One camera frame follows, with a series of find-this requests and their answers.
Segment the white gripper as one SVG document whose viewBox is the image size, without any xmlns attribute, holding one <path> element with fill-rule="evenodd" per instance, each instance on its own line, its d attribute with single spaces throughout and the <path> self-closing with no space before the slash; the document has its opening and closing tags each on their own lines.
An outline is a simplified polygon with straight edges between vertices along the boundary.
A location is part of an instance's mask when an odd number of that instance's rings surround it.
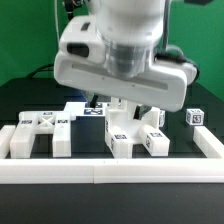
<svg viewBox="0 0 224 224">
<path fill-rule="evenodd" d="M 90 91 L 87 95 L 90 108 L 96 107 L 97 94 L 101 94 L 176 112 L 183 107 L 187 89 L 186 73 L 171 63 L 156 62 L 145 72 L 123 79 L 62 52 L 55 59 L 54 77 L 61 85 Z M 143 108 L 136 106 L 134 119 L 141 119 Z"/>
</svg>

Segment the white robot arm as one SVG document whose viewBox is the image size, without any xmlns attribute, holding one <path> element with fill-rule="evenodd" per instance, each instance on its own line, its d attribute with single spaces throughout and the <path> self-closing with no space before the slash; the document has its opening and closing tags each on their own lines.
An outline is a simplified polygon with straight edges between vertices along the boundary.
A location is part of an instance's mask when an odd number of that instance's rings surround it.
<svg viewBox="0 0 224 224">
<path fill-rule="evenodd" d="M 89 14 L 73 18 L 60 39 L 54 78 L 65 86 L 176 112 L 199 75 L 182 51 L 169 46 L 173 1 L 84 0 Z"/>
</svg>

